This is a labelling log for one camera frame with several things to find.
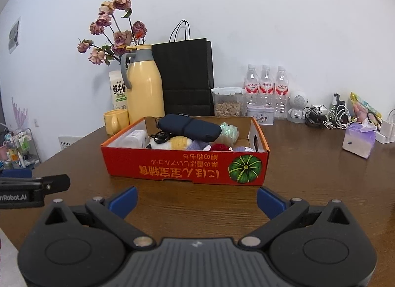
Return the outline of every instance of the wall socket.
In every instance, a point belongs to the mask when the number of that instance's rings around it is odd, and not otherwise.
[[[59,144],[60,147],[63,149],[66,149],[67,147],[71,146],[73,143],[77,142],[79,139],[81,139],[80,136],[59,136]]]

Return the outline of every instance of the green pumpkin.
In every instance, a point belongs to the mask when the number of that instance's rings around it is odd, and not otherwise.
[[[229,176],[239,184],[253,182],[262,171],[262,161],[254,155],[241,155],[228,167]]]

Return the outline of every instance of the purple tissue box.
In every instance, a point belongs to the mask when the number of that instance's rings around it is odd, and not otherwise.
[[[343,149],[367,159],[375,144],[376,134],[373,130],[362,132],[362,127],[359,123],[352,123],[347,127]]]

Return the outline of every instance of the white robot figurine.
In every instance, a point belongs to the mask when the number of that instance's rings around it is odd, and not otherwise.
[[[291,109],[288,110],[288,120],[296,123],[305,122],[305,111],[303,110],[309,100],[302,91],[292,91],[288,97]]]

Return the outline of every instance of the yellow mug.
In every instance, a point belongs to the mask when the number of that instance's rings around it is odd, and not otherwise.
[[[129,125],[127,109],[111,110],[104,113],[104,125],[107,134],[116,134]]]

